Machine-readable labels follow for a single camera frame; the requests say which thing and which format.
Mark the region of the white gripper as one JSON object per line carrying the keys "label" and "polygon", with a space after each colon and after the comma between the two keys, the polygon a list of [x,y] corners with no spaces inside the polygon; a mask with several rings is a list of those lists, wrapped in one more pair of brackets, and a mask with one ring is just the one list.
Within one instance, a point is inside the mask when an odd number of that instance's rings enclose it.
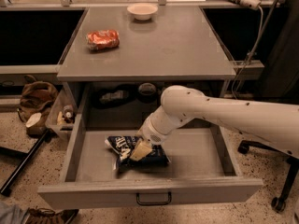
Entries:
{"label": "white gripper", "polygon": [[140,161],[149,155],[152,151],[153,145],[161,145],[167,138],[166,135],[159,133],[153,126],[150,117],[147,117],[137,132],[137,135],[142,137],[132,152],[130,148],[123,148],[121,150],[121,161],[127,160],[129,157],[133,161]]}

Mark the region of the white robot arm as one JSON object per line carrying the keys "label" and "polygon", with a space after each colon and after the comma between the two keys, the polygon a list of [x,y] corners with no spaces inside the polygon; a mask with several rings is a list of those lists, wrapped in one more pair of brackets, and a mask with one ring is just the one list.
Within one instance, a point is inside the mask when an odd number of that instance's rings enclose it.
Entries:
{"label": "white robot arm", "polygon": [[140,127],[137,145],[129,155],[140,161],[161,145],[175,129],[193,119],[206,120],[240,132],[275,150],[299,158],[299,105],[213,98],[184,86],[170,86],[161,105]]}

